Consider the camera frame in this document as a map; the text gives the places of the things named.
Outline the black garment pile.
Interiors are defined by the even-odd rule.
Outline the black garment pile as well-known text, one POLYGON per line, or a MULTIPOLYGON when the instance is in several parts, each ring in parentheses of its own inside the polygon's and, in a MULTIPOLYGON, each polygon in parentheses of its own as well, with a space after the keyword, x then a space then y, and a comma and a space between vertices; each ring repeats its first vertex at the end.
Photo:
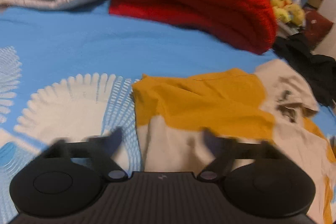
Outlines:
POLYGON ((334 107, 335 59, 311 53, 307 38, 300 33, 287 38, 278 36, 272 49, 306 79, 318 103, 334 107))

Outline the beige and mustard jacket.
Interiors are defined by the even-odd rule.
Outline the beige and mustard jacket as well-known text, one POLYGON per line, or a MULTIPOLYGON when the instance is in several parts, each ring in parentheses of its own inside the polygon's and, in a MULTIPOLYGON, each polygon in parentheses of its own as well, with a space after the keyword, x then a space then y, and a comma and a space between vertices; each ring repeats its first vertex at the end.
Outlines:
POLYGON ((319 104, 306 80, 279 59, 254 73, 233 68, 187 78, 143 78, 133 85, 135 121, 147 172, 199 173, 215 158, 211 140, 268 140, 314 181, 308 215, 332 223, 335 155, 312 121, 319 104))

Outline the yellow plush toy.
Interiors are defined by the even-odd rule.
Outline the yellow plush toy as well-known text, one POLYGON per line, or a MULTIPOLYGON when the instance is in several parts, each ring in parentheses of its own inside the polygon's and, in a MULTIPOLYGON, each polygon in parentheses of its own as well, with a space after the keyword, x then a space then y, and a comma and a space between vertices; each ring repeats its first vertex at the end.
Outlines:
POLYGON ((301 0, 270 0, 270 4, 278 22, 295 27, 305 25, 305 12, 301 6, 301 0))

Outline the dark red cushion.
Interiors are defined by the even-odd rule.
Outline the dark red cushion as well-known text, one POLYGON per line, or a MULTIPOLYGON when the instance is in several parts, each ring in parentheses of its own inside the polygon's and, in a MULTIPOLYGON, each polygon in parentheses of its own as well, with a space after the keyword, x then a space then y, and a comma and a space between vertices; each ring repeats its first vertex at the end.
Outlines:
POLYGON ((308 47, 311 50, 315 50, 329 34, 334 23, 315 9, 306 7, 303 10, 305 12, 306 25, 301 33, 306 37, 308 47))

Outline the blue patterned bed sheet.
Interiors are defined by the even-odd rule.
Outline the blue patterned bed sheet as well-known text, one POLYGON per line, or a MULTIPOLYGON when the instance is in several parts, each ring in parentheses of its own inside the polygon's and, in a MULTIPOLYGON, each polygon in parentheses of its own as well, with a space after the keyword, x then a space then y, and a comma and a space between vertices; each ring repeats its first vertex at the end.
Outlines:
MULTIPOLYGON (((143 76, 254 73, 288 62, 200 31, 111 16, 107 6, 1 13, 1 223, 317 223, 308 215, 313 179, 268 140, 282 159, 236 160, 216 182, 147 172, 139 146, 133 85, 143 76), (118 127, 112 159, 125 181, 106 180, 88 159, 45 157, 60 139, 87 141, 118 127)), ((335 116, 318 104, 312 121, 323 133, 335 116)), ((334 137, 323 135, 335 155, 334 137)))

